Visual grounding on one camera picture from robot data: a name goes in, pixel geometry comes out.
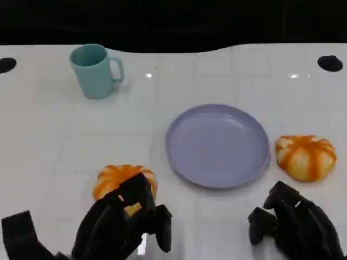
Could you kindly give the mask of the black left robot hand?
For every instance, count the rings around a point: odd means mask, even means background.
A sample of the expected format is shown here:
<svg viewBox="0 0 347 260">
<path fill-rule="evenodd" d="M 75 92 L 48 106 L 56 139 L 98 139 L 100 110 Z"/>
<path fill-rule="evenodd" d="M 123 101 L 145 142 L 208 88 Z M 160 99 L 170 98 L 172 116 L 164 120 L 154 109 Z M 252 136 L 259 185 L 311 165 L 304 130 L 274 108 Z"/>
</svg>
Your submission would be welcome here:
<svg viewBox="0 0 347 260">
<path fill-rule="evenodd" d="M 148 179 L 138 173 L 93 204 L 77 231 L 72 257 L 127 259 L 145 233 L 155 235 L 168 253 L 171 218 L 165 205 L 155 205 Z"/>
</svg>

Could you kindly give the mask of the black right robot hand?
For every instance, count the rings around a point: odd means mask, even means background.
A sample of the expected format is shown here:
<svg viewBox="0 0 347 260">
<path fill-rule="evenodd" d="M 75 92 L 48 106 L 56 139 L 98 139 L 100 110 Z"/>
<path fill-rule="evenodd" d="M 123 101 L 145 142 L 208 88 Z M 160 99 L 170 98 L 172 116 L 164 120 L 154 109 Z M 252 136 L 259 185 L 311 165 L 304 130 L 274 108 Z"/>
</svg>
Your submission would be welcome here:
<svg viewBox="0 0 347 260">
<path fill-rule="evenodd" d="M 288 259 L 346 259 L 325 212 L 282 181 L 270 189 L 263 207 L 256 207 L 248 221 L 252 245 L 270 236 Z"/>
</svg>

